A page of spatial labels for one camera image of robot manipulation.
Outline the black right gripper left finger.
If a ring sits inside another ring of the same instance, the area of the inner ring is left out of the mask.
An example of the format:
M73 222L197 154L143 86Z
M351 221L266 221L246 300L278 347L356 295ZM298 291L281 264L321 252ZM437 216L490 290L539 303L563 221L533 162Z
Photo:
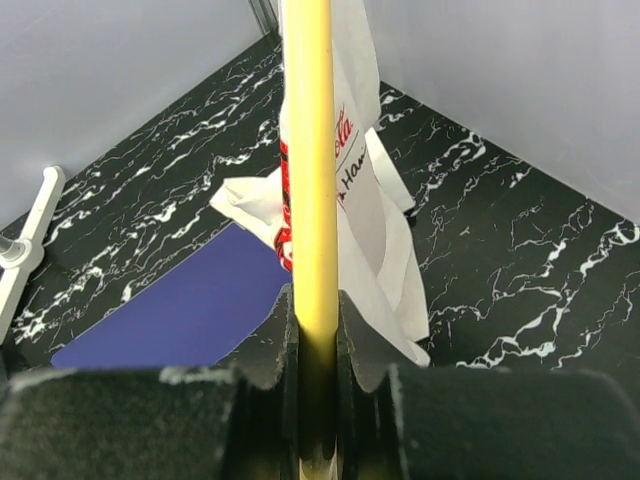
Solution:
M39 369L1 391L5 479L295 479L298 330L284 286L217 364Z

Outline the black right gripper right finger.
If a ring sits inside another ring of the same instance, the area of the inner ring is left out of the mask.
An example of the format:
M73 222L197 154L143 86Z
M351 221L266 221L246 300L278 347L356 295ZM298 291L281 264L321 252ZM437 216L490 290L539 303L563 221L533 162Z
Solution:
M420 367L339 296L346 479L635 479L639 411L589 370Z

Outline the white t shirt red print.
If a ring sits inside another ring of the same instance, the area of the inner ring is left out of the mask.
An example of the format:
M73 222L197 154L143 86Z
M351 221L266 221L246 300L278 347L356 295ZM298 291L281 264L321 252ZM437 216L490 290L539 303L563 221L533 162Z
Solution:
M406 186L373 130L381 114L379 70L361 1L331 4L334 157L339 286L364 320L409 360L426 366L426 297L412 234ZM292 267L288 107L279 113L281 160L268 176L224 180L211 206L275 250Z

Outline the yellow plastic hanger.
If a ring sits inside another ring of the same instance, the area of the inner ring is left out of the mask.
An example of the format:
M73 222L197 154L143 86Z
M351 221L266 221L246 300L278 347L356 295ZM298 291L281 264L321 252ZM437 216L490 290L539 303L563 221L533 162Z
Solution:
M304 479L333 479L338 252L331 4L285 1L282 8L300 331L300 469Z

